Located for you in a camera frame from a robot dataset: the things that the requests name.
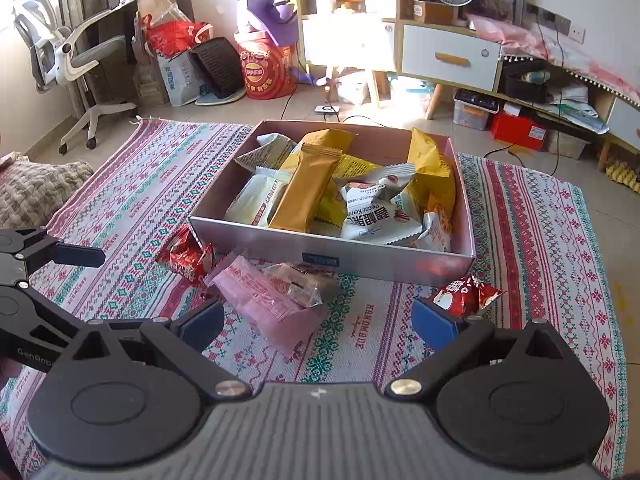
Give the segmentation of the red plastic bag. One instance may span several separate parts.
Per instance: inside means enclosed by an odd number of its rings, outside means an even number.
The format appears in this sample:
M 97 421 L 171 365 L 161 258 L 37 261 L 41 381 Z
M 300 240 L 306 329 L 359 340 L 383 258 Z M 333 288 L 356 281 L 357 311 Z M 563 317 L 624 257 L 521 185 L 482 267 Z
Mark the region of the red plastic bag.
M 151 20 L 151 14 L 141 19 L 146 48 L 163 58 L 173 58 L 212 38 L 213 25 L 206 22 L 173 20 L 153 25 Z

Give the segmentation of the yellow snack packet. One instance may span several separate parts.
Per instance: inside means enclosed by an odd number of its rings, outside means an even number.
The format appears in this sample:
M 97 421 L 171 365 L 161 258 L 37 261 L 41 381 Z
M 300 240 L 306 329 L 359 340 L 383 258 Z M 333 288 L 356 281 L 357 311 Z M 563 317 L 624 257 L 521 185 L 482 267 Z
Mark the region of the yellow snack packet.
M 457 199 L 454 170 L 435 140 L 425 132 L 413 128 L 407 162 L 413 164 L 416 170 L 413 180 L 416 206 L 425 207 L 428 199 L 434 196 L 447 218 L 451 219 Z
M 268 226 L 305 233 L 343 152 L 304 143 L 298 164 Z

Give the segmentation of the knitted beige cushion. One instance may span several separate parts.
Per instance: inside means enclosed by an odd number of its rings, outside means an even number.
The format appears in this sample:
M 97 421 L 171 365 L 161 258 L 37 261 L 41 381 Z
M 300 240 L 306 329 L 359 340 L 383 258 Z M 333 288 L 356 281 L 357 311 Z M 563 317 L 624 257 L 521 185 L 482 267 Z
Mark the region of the knitted beige cushion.
M 45 226 L 93 173 L 88 162 L 51 165 L 32 162 L 20 152 L 4 155 L 0 229 Z

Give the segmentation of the clear wrapped cake packet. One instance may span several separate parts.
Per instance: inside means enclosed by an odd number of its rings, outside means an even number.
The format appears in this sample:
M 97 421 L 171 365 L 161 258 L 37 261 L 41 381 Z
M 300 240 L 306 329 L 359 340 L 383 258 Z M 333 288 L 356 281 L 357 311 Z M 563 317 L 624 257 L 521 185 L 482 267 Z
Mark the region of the clear wrapped cake packet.
M 265 266 L 262 273 L 274 289 L 305 309 L 328 304 L 342 292 L 335 278 L 286 262 Z

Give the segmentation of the white wooden tv cabinet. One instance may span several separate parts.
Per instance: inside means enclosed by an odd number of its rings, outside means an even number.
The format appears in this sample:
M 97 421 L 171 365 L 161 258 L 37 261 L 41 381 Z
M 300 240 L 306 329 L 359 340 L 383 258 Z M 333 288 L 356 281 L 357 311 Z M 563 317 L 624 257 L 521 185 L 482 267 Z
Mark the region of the white wooden tv cabinet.
M 604 168 L 613 145 L 639 153 L 639 91 L 626 88 L 619 76 L 590 61 L 559 39 L 542 32 L 487 22 L 494 36 L 485 38 L 474 30 L 416 21 L 397 22 L 396 68 L 401 76 L 431 81 L 435 90 L 424 118 L 430 120 L 447 87 L 495 96 L 527 105 L 545 118 L 576 126 L 560 112 L 547 112 L 532 101 L 504 92 L 506 69 L 543 62 L 559 84 L 581 81 L 590 89 L 590 102 L 608 126 L 602 133 L 599 167 Z

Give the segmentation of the white grey snack packet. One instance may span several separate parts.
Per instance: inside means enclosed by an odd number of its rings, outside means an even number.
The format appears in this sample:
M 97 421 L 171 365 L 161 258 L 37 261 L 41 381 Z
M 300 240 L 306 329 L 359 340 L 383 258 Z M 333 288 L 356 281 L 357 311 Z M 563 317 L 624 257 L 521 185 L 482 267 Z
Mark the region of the white grey snack packet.
M 257 168 L 279 169 L 294 151 L 296 143 L 281 133 L 261 134 L 256 138 L 257 148 L 238 156 L 234 161 L 250 172 Z

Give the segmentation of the white office chair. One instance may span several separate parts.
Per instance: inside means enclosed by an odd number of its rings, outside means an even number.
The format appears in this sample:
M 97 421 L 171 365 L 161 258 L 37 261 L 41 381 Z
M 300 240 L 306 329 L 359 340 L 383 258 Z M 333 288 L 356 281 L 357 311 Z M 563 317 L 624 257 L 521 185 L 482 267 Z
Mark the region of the white office chair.
M 17 1 L 13 6 L 14 26 L 28 47 L 32 76 L 40 93 L 57 84 L 68 86 L 84 79 L 101 62 L 125 47 L 125 37 L 114 36 L 94 47 L 78 52 L 76 44 L 84 32 L 110 16 L 114 11 L 101 11 L 75 28 L 58 22 L 49 0 Z

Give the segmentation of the black ribbed heater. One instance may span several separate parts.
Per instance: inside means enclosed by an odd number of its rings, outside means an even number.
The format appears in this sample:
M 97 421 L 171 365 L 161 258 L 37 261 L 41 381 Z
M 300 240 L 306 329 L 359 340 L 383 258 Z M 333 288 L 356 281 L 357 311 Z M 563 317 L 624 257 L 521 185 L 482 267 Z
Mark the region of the black ribbed heater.
M 198 44 L 190 55 L 203 74 L 209 92 L 217 98 L 228 98 L 244 88 L 239 53 L 227 38 L 217 37 Z

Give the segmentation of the white blue bread packet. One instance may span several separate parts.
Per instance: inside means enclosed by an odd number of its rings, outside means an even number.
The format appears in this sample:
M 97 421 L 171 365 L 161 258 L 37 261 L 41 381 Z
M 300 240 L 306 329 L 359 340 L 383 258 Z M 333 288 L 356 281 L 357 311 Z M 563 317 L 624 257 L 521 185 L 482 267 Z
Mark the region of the white blue bread packet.
M 249 226 L 268 226 L 291 178 L 292 174 L 286 171 L 257 167 L 228 207 L 224 220 Z

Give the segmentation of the white blue paper bag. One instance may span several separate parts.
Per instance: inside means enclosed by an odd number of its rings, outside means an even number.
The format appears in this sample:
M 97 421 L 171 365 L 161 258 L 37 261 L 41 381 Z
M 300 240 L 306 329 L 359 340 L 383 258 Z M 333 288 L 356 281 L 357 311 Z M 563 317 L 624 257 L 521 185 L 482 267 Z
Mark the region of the white blue paper bag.
M 172 58 L 159 55 L 157 63 L 173 107 L 191 104 L 209 92 L 207 80 L 190 51 L 183 51 Z

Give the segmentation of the red snack packet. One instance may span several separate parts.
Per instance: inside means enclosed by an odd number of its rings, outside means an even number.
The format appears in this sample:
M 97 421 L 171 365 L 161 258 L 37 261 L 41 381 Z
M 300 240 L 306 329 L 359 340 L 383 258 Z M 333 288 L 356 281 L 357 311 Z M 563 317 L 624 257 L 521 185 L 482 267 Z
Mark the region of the red snack packet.
M 184 224 L 160 248 L 155 261 L 192 284 L 200 284 L 212 270 L 213 245 L 201 246 L 190 226 Z
M 440 288 L 431 296 L 431 302 L 451 315 L 467 318 L 484 314 L 502 295 L 501 289 L 475 275 L 465 275 Z

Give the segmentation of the clear plastic storage bin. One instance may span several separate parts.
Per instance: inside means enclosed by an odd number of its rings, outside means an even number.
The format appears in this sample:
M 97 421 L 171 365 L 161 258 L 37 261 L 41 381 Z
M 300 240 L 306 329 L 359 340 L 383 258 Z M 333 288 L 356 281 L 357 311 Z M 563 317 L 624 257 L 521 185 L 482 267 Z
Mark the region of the clear plastic storage bin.
M 478 131 L 486 129 L 489 117 L 498 113 L 500 101 L 471 90 L 458 89 L 454 94 L 454 123 Z

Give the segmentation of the white pecan snack packet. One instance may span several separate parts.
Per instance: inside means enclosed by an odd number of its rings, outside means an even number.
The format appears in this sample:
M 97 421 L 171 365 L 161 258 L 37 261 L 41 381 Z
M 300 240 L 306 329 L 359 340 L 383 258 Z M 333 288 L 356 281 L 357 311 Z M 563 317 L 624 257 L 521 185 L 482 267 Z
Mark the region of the white pecan snack packet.
M 416 175 L 413 162 L 384 166 L 356 177 L 335 179 L 349 214 L 384 207 L 395 212 L 392 199 L 397 196 Z

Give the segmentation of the red box under cabinet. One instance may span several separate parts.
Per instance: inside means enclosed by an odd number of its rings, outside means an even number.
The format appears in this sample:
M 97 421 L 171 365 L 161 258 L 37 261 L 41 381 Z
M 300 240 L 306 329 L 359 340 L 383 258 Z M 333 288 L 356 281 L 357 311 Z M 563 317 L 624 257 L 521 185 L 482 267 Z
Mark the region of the red box under cabinet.
M 530 118 L 506 114 L 503 110 L 491 118 L 490 132 L 495 140 L 535 151 L 542 150 L 547 135 L 547 129 Z

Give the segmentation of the pink snack packet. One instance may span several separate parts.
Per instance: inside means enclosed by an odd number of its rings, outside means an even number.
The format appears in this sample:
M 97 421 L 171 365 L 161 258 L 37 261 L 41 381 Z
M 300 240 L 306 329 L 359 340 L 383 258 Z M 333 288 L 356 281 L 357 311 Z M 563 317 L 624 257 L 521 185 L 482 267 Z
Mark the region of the pink snack packet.
M 326 317 L 324 307 L 303 307 L 273 285 L 268 274 L 234 252 L 206 275 L 203 284 L 215 287 L 271 347 L 287 358 L 294 356 L 295 349 Z

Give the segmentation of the red printed bag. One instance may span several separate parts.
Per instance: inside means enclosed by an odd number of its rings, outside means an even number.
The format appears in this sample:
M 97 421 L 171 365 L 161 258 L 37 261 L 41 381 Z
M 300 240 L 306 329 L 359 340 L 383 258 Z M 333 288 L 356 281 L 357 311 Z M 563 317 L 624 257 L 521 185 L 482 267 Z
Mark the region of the red printed bag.
M 236 32 L 246 94 L 253 100 L 290 96 L 296 88 L 293 47 L 276 46 L 266 32 Z

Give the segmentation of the purple hat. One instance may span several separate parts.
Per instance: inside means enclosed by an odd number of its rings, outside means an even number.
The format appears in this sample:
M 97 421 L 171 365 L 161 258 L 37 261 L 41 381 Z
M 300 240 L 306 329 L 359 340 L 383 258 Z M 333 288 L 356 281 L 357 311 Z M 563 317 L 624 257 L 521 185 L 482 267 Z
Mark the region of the purple hat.
M 291 47 L 298 40 L 296 0 L 246 0 L 250 26 L 265 32 L 277 47 Z

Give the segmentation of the patterned woven floor mat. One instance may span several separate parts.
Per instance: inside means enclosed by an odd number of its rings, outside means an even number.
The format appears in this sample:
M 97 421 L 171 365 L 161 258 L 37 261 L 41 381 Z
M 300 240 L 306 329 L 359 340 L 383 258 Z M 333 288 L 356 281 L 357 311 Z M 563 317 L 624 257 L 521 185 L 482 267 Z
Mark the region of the patterned woven floor mat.
M 214 206 L 221 174 L 250 143 L 250 127 L 147 119 L 53 217 L 53 234 L 102 247 L 99 269 L 47 266 L 40 292 L 79 316 L 175 315 L 195 290 L 155 257 L 198 202 Z M 590 469 L 619 476 L 628 434 L 623 339 L 602 255 L 578 186 L 519 166 L 460 155 L 466 218 L 475 240 L 472 272 L 502 296 L 495 322 L 549 321 L 608 404 L 608 428 Z M 412 330 L 412 300 L 428 292 L 407 261 L 381 281 L 341 273 L 344 294 L 294 360 L 266 347 L 237 316 L 208 355 L 254 386 L 265 420 L 240 417 L 208 428 L 180 460 L 182 478 L 487 478 L 448 452 L 409 410 L 383 403 L 378 387 L 428 355 Z

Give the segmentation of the wooden shelf unit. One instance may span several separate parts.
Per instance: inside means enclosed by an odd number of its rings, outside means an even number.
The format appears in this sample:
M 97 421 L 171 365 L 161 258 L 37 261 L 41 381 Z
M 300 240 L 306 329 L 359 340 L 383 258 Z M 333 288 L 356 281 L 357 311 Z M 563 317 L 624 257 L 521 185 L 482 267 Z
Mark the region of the wooden shelf unit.
M 297 0 L 303 59 L 317 66 L 393 72 L 399 0 Z

